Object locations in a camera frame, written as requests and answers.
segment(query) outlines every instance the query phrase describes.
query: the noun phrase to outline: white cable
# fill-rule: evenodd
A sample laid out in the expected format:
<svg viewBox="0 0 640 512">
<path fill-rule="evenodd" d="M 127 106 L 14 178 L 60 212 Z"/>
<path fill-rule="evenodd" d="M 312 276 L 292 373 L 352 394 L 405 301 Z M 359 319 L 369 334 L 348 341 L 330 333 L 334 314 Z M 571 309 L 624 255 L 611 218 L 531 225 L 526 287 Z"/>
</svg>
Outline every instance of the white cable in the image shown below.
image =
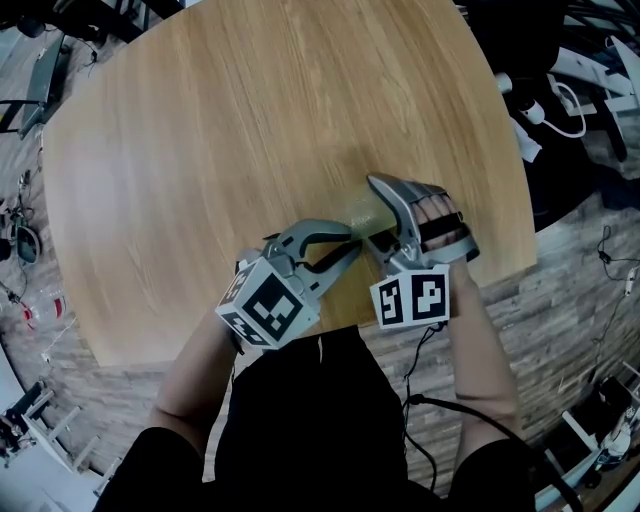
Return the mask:
<svg viewBox="0 0 640 512">
<path fill-rule="evenodd" d="M 48 354 L 48 353 L 49 353 L 49 350 L 51 350 L 51 349 L 53 348 L 53 346 L 56 344 L 56 341 L 58 341 L 58 340 L 62 337 L 62 335 L 63 335 L 65 332 L 67 332 L 67 329 L 69 329 L 69 327 L 71 327 L 74 323 L 76 323 L 77 318 L 78 318 L 77 316 L 74 316 L 74 317 L 73 317 L 73 320 L 71 320 L 71 323 L 70 323 L 69 325 L 67 325 L 64 329 L 62 329 L 62 332 L 61 332 L 60 334 L 58 334 L 58 335 L 56 336 L 56 339 L 54 339 L 54 340 L 51 342 L 51 345 L 49 345 L 49 346 L 48 346 L 48 347 L 47 347 L 47 348 L 42 352 L 42 355 L 44 355 L 44 354 Z"/>
<path fill-rule="evenodd" d="M 576 102 L 576 108 L 578 109 L 578 112 L 580 112 L 580 119 L 582 119 L 582 130 L 580 130 L 578 133 L 566 133 L 566 132 L 563 132 L 560 128 L 557 128 L 556 126 L 552 125 L 547 120 L 544 120 L 542 122 L 546 124 L 549 128 L 554 129 L 556 132 L 558 132 L 560 135 L 564 137 L 567 137 L 569 139 L 579 139 L 580 137 L 583 137 L 585 133 L 587 133 L 587 122 L 584 119 L 584 114 L 582 113 L 582 107 L 580 106 L 578 97 L 576 96 L 576 93 L 573 92 L 571 87 L 569 87 L 568 85 L 563 84 L 562 82 L 556 82 L 556 86 L 564 87 L 567 91 L 569 91 L 569 94 L 571 94 L 571 96 L 573 97 L 573 100 Z"/>
</svg>

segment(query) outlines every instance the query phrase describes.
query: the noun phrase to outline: chair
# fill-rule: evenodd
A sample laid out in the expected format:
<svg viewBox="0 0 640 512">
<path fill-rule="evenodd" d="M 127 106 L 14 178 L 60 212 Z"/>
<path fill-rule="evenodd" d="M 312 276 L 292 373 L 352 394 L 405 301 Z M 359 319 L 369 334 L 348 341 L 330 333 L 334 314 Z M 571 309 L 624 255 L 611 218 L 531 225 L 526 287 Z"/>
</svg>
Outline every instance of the chair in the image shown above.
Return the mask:
<svg viewBox="0 0 640 512">
<path fill-rule="evenodd" d="M 34 416 L 42 410 L 42 408 L 49 402 L 49 400 L 51 400 L 53 395 L 54 393 L 50 389 L 41 394 L 38 399 L 26 410 L 23 416 L 26 416 L 35 421 Z M 20 401 L 18 401 L 16 404 L 13 404 L 11 407 L 16 407 L 19 402 Z M 19 450 L 17 452 L 9 452 L 8 458 L 5 459 L 4 467 L 8 468 L 11 463 L 26 450 L 27 447 L 34 446 L 36 444 L 37 441 L 34 436 L 31 435 L 29 430 L 24 432 L 20 439 L 18 439 Z"/>
<path fill-rule="evenodd" d="M 125 13 L 121 14 L 123 2 L 124 0 L 116 0 L 115 6 L 111 8 L 102 0 L 57 0 L 54 12 L 65 15 L 69 19 L 82 20 L 85 24 L 95 25 L 101 31 L 113 34 L 125 43 L 130 43 L 148 28 L 149 9 L 163 19 L 173 16 L 184 9 L 184 0 L 144 0 L 146 12 L 143 14 L 143 19 L 146 19 L 146 24 L 143 23 L 145 24 L 143 30 L 131 21 L 136 11 L 133 8 L 133 1 L 130 0 L 128 2 Z M 61 26 L 60 23 L 57 25 L 58 28 L 66 31 L 69 35 L 81 37 L 70 32 L 68 30 L 69 26 L 65 30 L 65 27 Z"/>
<path fill-rule="evenodd" d="M 121 12 L 124 0 L 117 0 L 114 7 L 116 12 Z M 140 14 L 142 18 L 142 31 L 149 30 L 150 12 L 154 11 L 161 18 L 168 18 L 186 7 L 185 0 L 128 0 L 124 15 L 135 19 Z"/>
<path fill-rule="evenodd" d="M 48 22 L 65 34 L 85 41 L 98 41 L 112 34 L 130 43 L 142 34 L 142 30 L 120 14 L 118 6 L 114 9 L 102 0 L 57 0 Z"/>
<path fill-rule="evenodd" d="M 60 36 L 40 57 L 31 72 L 31 80 L 27 91 L 27 98 L 21 100 L 0 100 L 0 105 L 8 105 L 4 115 L 0 118 L 0 133 L 17 133 L 21 139 L 38 123 L 45 122 L 50 108 L 57 98 L 58 84 L 55 78 L 68 62 L 68 58 L 59 59 L 60 54 L 68 55 L 63 49 L 64 35 Z M 11 124 L 20 110 L 23 110 L 20 128 L 11 128 Z"/>
<path fill-rule="evenodd" d="M 604 33 L 601 26 L 565 25 L 568 17 L 575 20 L 577 16 L 579 21 L 600 15 L 601 6 L 594 7 L 591 0 L 462 1 L 467 4 L 469 25 L 492 70 L 494 73 L 505 72 L 512 79 L 512 92 L 503 96 L 511 117 L 542 146 L 534 162 L 524 162 L 536 231 L 562 218 L 595 191 L 601 193 L 607 208 L 638 207 L 637 203 L 628 201 L 629 197 L 635 199 L 637 196 L 627 193 L 632 184 L 615 169 L 594 164 L 580 139 L 568 139 L 545 125 L 531 124 L 520 111 L 526 101 L 535 99 L 543 106 L 551 123 L 568 132 L 578 132 L 581 122 L 575 116 L 577 109 L 567 112 L 555 94 L 555 84 L 552 87 L 553 79 L 549 79 L 549 73 L 564 75 L 563 82 L 565 78 L 577 78 L 580 81 L 574 80 L 571 85 L 578 86 L 578 92 L 585 93 L 593 103 L 583 105 L 587 129 L 605 129 L 616 155 L 624 160 L 626 148 L 610 107 L 615 104 L 616 108 L 636 108 L 637 100 L 632 94 L 631 80 L 616 71 L 625 69 L 619 50 L 606 48 L 603 40 L 595 39 Z M 569 5 L 578 3 L 577 11 Z M 619 36 L 624 42 L 630 39 L 626 25 L 635 27 L 638 25 L 635 18 L 640 19 L 627 11 L 630 9 L 624 12 L 609 9 L 605 14 L 612 21 L 600 20 L 597 23 L 606 23 L 608 28 L 622 27 L 611 35 Z M 604 55 L 606 64 L 577 52 L 584 51 L 587 44 L 595 51 L 602 50 L 600 53 Z M 566 48 L 567 45 L 576 51 Z M 624 97 L 609 99 L 609 90 Z"/>
<path fill-rule="evenodd" d="M 118 469 L 118 466 L 120 466 L 121 463 L 122 459 L 120 457 L 116 457 L 109 468 L 104 472 L 104 475 L 102 475 L 102 478 L 100 479 L 100 483 L 98 483 L 98 486 L 93 490 L 93 494 L 97 498 L 102 496 L 107 484 L 111 481 L 111 478 L 113 478 L 116 469 Z"/>
<path fill-rule="evenodd" d="M 29 434 L 36 440 L 37 444 L 39 444 L 56 462 L 71 473 L 81 471 L 83 463 L 100 442 L 100 438 L 98 436 L 94 436 L 82 451 L 76 457 L 72 458 L 57 441 L 57 437 L 65 428 L 68 427 L 69 423 L 78 414 L 80 414 L 80 410 L 80 407 L 73 408 L 71 412 L 62 418 L 62 420 L 60 420 L 60 422 L 50 431 L 42 428 L 27 414 L 22 417 L 29 427 Z"/>
</svg>

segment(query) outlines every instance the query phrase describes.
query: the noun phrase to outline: wooden floor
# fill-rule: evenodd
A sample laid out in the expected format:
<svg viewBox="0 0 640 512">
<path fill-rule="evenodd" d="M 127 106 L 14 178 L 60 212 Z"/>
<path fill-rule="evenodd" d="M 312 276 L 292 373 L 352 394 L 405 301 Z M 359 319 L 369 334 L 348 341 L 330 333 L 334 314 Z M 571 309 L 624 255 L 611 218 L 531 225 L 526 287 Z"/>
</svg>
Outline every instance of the wooden floor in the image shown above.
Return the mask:
<svg viewBox="0 0 640 512">
<path fill-rule="evenodd" d="M 26 90 L 33 62 L 43 46 L 43 38 L 21 39 L 14 54 L 0 69 L 0 97 L 21 97 Z M 99 52 L 99 63 L 118 51 L 119 45 L 108 42 Z M 71 73 L 66 95 L 87 86 L 90 68 L 89 50 L 73 45 Z M 622 168 L 626 177 L 640 177 L 640 129 L 637 119 L 624 121 L 624 135 L 629 159 Z M 589 134 L 589 147 L 603 162 L 613 164 L 602 134 Z M 22 172 L 37 169 L 39 140 L 33 130 L 25 140 L 14 135 L 0 136 L 0 196 L 13 198 Z M 32 226 L 42 240 L 43 254 L 36 266 L 26 269 L 28 287 L 25 301 L 51 284 L 61 285 L 42 188 L 42 174 L 33 180 L 30 198 L 34 209 Z M 518 378 L 525 434 L 529 440 L 539 438 L 560 421 L 561 412 L 589 392 L 586 382 L 596 354 L 592 339 L 599 336 L 623 291 L 623 284 L 607 279 L 595 248 L 605 224 L 612 227 L 608 251 L 614 257 L 640 257 L 640 213 L 635 210 L 610 212 L 602 208 L 600 198 L 589 198 L 577 210 L 538 234 L 538 264 L 483 291 L 489 312 L 497 325 Z M 628 267 L 620 265 L 618 272 Z M 15 259 L 0 263 L 0 280 L 16 291 L 22 289 L 23 276 Z M 30 331 L 17 306 L 2 298 L 0 327 L 3 346 L 24 386 L 43 377 L 55 391 L 54 407 L 45 418 L 55 421 L 72 407 L 83 412 L 72 423 L 63 441 L 78 450 L 94 435 L 101 438 L 91 457 L 92 466 L 104 471 L 114 457 L 122 457 L 143 429 L 149 408 L 167 365 L 126 368 L 99 368 L 78 327 L 64 332 L 50 350 L 51 363 L 41 353 L 74 319 L 70 305 L 65 323 L 42 331 Z M 602 349 L 599 375 L 618 373 L 618 361 L 640 363 L 640 289 L 622 301 Z M 404 394 L 402 376 L 414 357 L 422 330 L 382 334 L 367 326 L 362 335 L 384 369 L 392 386 Z M 240 359 L 239 370 L 255 359 Z M 453 398 L 451 355 L 446 332 L 423 348 L 422 357 L 412 379 L 414 392 L 436 398 Z M 205 478 L 212 479 L 213 457 L 226 419 L 222 410 L 207 453 Z M 459 418 L 455 413 L 424 406 L 412 409 L 410 432 L 428 449 L 439 464 L 437 492 L 445 494 L 450 484 L 456 451 Z M 410 476 L 427 483 L 431 475 L 428 462 L 414 450 L 408 452 Z"/>
</svg>

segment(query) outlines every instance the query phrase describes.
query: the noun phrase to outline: white device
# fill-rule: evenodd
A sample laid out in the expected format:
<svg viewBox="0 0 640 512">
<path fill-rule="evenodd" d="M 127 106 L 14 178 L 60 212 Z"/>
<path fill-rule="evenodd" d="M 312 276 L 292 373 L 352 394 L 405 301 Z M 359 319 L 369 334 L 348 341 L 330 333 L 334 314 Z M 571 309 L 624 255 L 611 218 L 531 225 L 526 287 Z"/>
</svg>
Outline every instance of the white device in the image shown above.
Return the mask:
<svg viewBox="0 0 640 512">
<path fill-rule="evenodd" d="M 279 349 L 320 320 L 264 258 L 240 270 L 216 313 L 242 339 L 261 349 Z"/>
<path fill-rule="evenodd" d="M 370 291 L 381 329 L 449 320 L 449 265 L 402 271 Z"/>
<path fill-rule="evenodd" d="M 575 103 L 576 103 L 575 108 L 578 110 L 578 112 L 580 112 L 580 119 L 582 120 L 582 129 L 578 133 L 567 133 L 567 132 L 564 132 L 560 128 L 558 128 L 557 126 L 554 126 L 549 121 L 547 121 L 544 118 L 545 117 L 545 113 L 544 113 L 544 109 L 542 108 L 542 105 L 540 105 L 540 103 L 538 103 L 536 100 L 530 100 L 529 103 L 527 103 L 521 109 L 519 109 L 520 113 L 524 117 L 526 117 L 527 120 L 531 124 L 534 124 L 534 125 L 546 124 L 549 128 L 551 128 L 555 132 L 559 133 L 563 137 L 567 137 L 569 139 L 579 139 L 580 137 L 583 137 L 584 134 L 587 133 L 587 122 L 584 119 L 584 114 L 582 113 L 582 107 L 580 106 L 580 102 L 578 101 L 578 97 L 573 92 L 573 89 L 571 89 L 571 87 L 569 87 L 566 84 L 563 84 L 562 82 L 556 82 L 555 83 L 555 88 L 556 89 L 554 90 L 554 92 L 556 93 L 556 95 L 558 95 L 558 97 L 560 98 L 560 102 L 562 103 L 562 105 L 565 108 L 567 108 L 566 102 L 569 101 L 569 100 L 567 98 L 565 98 L 564 96 L 562 96 L 562 94 L 560 93 L 559 89 L 567 90 L 569 92 L 569 94 L 572 96 L 573 101 L 575 101 Z"/>
<path fill-rule="evenodd" d="M 527 104 L 520 113 L 527 118 L 531 124 L 542 124 L 544 122 L 544 109 L 536 100 L 532 100 L 532 104 Z"/>
<path fill-rule="evenodd" d="M 500 94 L 507 94 L 513 90 L 513 82 L 511 82 L 509 75 L 501 71 L 493 76 L 496 79 L 496 85 L 498 86 Z"/>
<path fill-rule="evenodd" d="M 525 162 L 532 163 L 538 156 L 538 153 L 542 151 L 542 146 L 529 137 L 529 134 L 513 117 L 510 119 L 513 129 L 516 132 L 516 139 L 518 140 L 518 147 L 520 148 L 520 156 Z"/>
<path fill-rule="evenodd" d="M 636 280 L 636 271 L 638 270 L 638 267 L 633 267 L 631 270 L 629 270 L 629 273 L 627 274 L 627 280 L 624 283 L 624 295 L 625 297 L 628 297 L 629 295 L 631 295 L 631 290 L 633 290 L 633 283 Z"/>
</svg>

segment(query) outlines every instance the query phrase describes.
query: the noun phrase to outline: round tabletop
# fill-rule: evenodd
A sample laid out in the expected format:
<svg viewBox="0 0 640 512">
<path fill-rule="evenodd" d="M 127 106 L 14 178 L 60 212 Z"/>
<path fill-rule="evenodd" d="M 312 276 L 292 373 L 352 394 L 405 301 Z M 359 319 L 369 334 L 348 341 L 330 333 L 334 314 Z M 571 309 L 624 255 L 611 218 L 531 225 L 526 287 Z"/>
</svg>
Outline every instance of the round tabletop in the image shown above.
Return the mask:
<svg viewBox="0 0 640 512">
<path fill-rule="evenodd" d="M 51 231 L 101 365 L 174 358 L 236 255 L 335 219 L 370 172 L 441 185 L 481 285 L 535 263 L 526 177 L 451 0 L 204 0 L 120 50 L 44 134 Z M 361 257 L 318 331 L 375 318 Z"/>
</svg>

